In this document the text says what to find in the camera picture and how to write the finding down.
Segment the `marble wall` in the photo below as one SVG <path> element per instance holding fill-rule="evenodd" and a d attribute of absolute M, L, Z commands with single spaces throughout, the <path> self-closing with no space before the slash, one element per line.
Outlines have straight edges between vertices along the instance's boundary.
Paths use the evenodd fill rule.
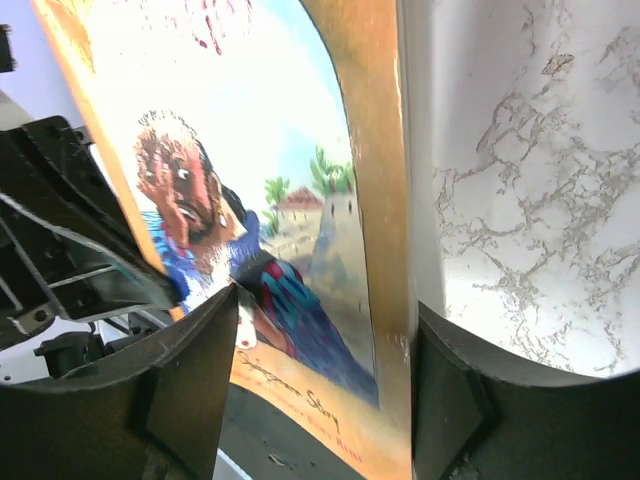
<path fill-rule="evenodd" d="M 558 368 L 637 368 L 640 4 L 433 0 L 432 15 L 447 317 Z"/>

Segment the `gray marble vein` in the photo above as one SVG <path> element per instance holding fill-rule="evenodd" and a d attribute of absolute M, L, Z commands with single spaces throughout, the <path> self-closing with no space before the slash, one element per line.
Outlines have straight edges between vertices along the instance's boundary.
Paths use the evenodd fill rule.
<path fill-rule="evenodd" d="M 434 6 L 447 316 L 555 367 L 637 368 L 640 8 L 477 3 Z"/>

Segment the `book cover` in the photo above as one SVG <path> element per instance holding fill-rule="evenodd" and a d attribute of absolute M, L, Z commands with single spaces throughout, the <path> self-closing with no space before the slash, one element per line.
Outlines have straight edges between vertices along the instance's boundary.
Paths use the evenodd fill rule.
<path fill-rule="evenodd" d="M 410 478 L 395 1 L 33 3 L 173 317 L 239 283 L 231 381 Z"/>

